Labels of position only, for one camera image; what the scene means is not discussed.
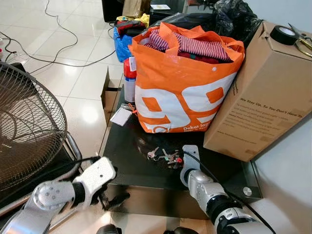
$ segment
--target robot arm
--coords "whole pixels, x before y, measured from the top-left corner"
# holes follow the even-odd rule
[[[52,218],[65,207],[85,209],[91,205],[93,195],[116,172],[108,158],[102,157],[72,182],[47,181],[38,185],[24,207],[3,227],[4,234],[45,234]]]
[[[199,159],[195,145],[185,145],[183,151]],[[233,201],[219,183],[204,174],[189,156],[184,156],[184,168],[180,176],[187,184],[190,195],[196,199],[200,208],[211,219],[218,234],[271,234],[263,223],[246,214],[242,206]]]

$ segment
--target white tile floor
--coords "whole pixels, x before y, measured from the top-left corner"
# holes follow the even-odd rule
[[[45,15],[46,4],[47,0],[0,0],[0,31],[17,39],[29,54],[51,61],[60,48],[74,43],[75,37],[60,28],[55,18]],[[114,50],[114,42],[107,34],[109,25],[103,20],[101,0],[50,0],[48,13],[59,15],[61,25],[78,37],[77,45],[59,54],[58,62],[85,65]],[[22,62],[28,72],[47,64],[29,58],[14,41],[8,49],[17,51],[9,62]],[[32,74],[64,107],[68,130],[83,157],[99,152],[106,129],[100,94],[107,68],[111,85],[117,87],[123,68],[116,54],[84,68],[52,64]],[[103,212],[100,206],[77,213],[51,233],[95,234],[110,222],[121,227],[124,234],[162,234],[166,228],[177,225],[193,228],[200,234],[214,233],[211,223],[205,220],[111,214]]]

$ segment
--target black plastic bag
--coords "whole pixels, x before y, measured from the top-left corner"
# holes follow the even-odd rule
[[[213,31],[241,40],[247,47],[262,22],[248,4],[243,0],[219,0],[214,10],[216,25]]]
[[[161,22],[165,22],[185,29],[192,29],[200,25],[203,30],[209,31],[212,28],[215,28],[215,18],[216,14],[213,13],[176,13],[172,16],[168,16],[162,20],[153,23],[152,25],[150,25],[150,27],[159,26]]]
[[[200,25],[204,31],[215,31],[221,36],[241,40],[247,48],[262,20],[258,19],[243,0],[219,0],[212,13],[176,13],[150,27],[158,26],[160,22],[185,29]]]

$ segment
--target striped clothing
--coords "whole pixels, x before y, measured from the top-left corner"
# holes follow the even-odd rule
[[[222,48],[221,43],[218,41],[200,41],[196,39],[187,38],[178,33],[174,33],[180,47],[180,52],[187,52],[190,54],[206,56],[221,60],[222,62],[232,62],[225,50]],[[159,51],[169,49],[168,43],[159,35],[159,29],[155,29],[150,34],[150,41],[146,46]]]

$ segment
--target power cord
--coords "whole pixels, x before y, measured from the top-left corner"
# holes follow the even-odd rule
[[[243,203],[246,207],[248,207],[249,210],[251,210],[255,216],[257,216],[257,218],[259,218],[261,220],[261,222],[267,226],[274,234],[276,234],[276,232],[274,231],[274,229],[270,226],[270,224],[257,212],[254,210],[254,208],[252,208],[247,202],[245,202],[244,200],[242,200],[240,197],[236,196],[235,194],[229,192],[221,183],[220,181],[215,177],[215,175],[198,159],[196,158],[194,155],[190,154],[189,152],[183,151],[184,154],[190,156],[191,158],[193,158],[196,162],[198,162],[203,169],[205,169],[205,171],[211,176],[211,178],[219,183],[224,191],[233,199],[235,198],[236,200],[238,200],[239,202]]]
[[[66,168],[66,167],[68,167],[68,166],[75,165],[75,164],[77,164],[77,163],[81,163],[81,162],[85,162],[85,161],[97,161],[97,160],[99,160],[100,158],[101,158],[100,156],[96,156],[96,157],[87,157],[87,158],[83,158],[83,159],[80,159],[80,160],[75,160],[75,161],[72,161],[72,162],[68,162],[68,163],[65,163],[65,164],[63,164],[63,165],[61,165],[61,166],[59,166],[59,167],[56,167],[56,168],[54,168],[54,169],[52,169],[52,170],[49,170],[49,171],[47,171],[47,172],[45,172],[45,173],[43,173],[43,174],[37,176],[35,179],[38,180],[38,179],[40,179],[40,178],[42,178],[42,177],[44,177],[44,176],[47,176],[47,175],[49,175],[49,174],[51,174],[51,173],[53,173],[53,172],[57,172],[57,171],[59,171],[59,170],[61,170],[61,169],[64,169],[64,168]],[[18,193],[18,192],[21,191],[22,189],[24,189],[24,188],[26,188],[27,186],[32,185],[32,184],[33,184],[33,181],[29,181],[28,183],[22,185],[22,186],[19,187],[17,190],[15,190],[14,192],[10,193],[10,194],[7,195],[5,198],[1,199],[1,200],[0,200],[0,205],[1,205],[3,202],[5,202],[8,198],[10,198],[11,196],[13,196],[14,194]]]
[[[6,37],[6,38],[3,38],[3,39],[8,39],[8,40],[9,40],[9,43],[6,45],[5,50],[6,50],[7,52],[9,52],[10,54],[6,57],[5,61],[8,60],[8,58],[10,57],[11,54],[17,53],[16,51],[13,51],[13,52],[12,52],[12,51],[9,51],[9,50],[7,49],[7,47],[10,45],[11,41],[15,41],[16,43],[18,43],[19,46],[21,47],[22,51],[23,51],[28,57],[30,57],[30,58],[32,58],[32,59],[35,59],[35,60],[38,60],[38,61],[48,62],[48,63],[49,63],[49,64],[47,64],[47,65],[44,65],[44,66],[42,66],[42,67],[40,67],[40,68],[38,68],[38,69],[36,69],[36,70],[30,72],[30,74],[31,74],[31,73],[34,73],[34,72],[36,72],[36,71],[38,71],[38,70],[40,70],[40,69],[42,69],[42,68],[44,68],[44,67],[46,67],[46,66],[49,66],[49,65],[52,64],[52,63],[61,64],[61,65],[65,65],[65,66],[71,66],[71,67],[87,67],[87,66],[93,65],[93,64],[95,64],[95,63],[97,63],[97,62],[99,62],[99,61],[102,61],[102,60],[106,59],[107,57],[111,56],[111,55],[115,52],[115,50],[114,50],[114,51],[113,51],[112,53],[110,53],[109,55],[107,55],[107,56],[105,56],[105,57],[103,57],[103,58],[101,58],[101,59],[99,59],[99,60],[97,60],[97,61],[94,61],[94,62],[91,62],[91,63],[89,63],[89,64],[86,64],[86,65],[80,65],[80,66],[78,66],[78,65],[71,65],[71,64],[66,64],[66,63],[62,63],[62,62],[56,62],[56,59],[57,59],[59,53],[60,53],[62,50],[66,49],[66,48],[68,48],[68,47],[74,46],[74,45],[76,45],[76,44],[78,43],[78,37],[76,36],[76,34],[74,34],[73,32],[71,32],[70,30],[68,30],[68,29],[64,28],[63,26],[61,26],[61,24],[59,23],[59,16],[58,16],[58,15],[57,15],[57,16],[53,16],[53,15],[50,15],[49,13],[47,13],[49,3],[50,3],[50,0],[48,0],[48,3],[47,3],[47,5],[46,5],[46,7],[45,7],[45,10],[44,10],[45,14],[47,14],[48,16],[51,16],[51,17],[56,17],[56,18],[57,18],[58,26],[60,26],[62,29],[66,30],[66,31],[68,31],[69,33],[71,33],[71,34],[74,35],[74,37],[76,38],[75,43],[61,48],[61,49],[56,53],[54,60],[53,60],[53,61],[49,61],[49,60],[39,59],[39,58],[35,58],[35,57],[31,56],[29,53],[27,53],[27,51],[25,51],[25,49],[23,48],[23,46],[21,45],[21,43],[20,43],[19,41],[15,40],[15,39],[13,39],[13,38],[10,38],[8,35],[4,34],[3,32],[0,32],[0,34],[4,35],[4,36]]]
[[[8,54],[8,56],[5,58],[5,62],[7,62],[7,60],[9,59],[9,57],[10,57],[10,55],[11,54],[15,54],[15,53],[17,53],[17,51],[10,51],[10,50],[8,50],[8,46],[11,44],[11,40],[9,40],[9,43],[5,46],[5,50],[7,51],[7,52],[9,52],[9,54]]]
[[[107,34],[109,35],[109,37],[110,37],[111,39],[113,39],[113,37],[109,34],[109,31],[111,31],[113,28],[114,28],[114,27],[111,27],[109,30],[107,30]]]

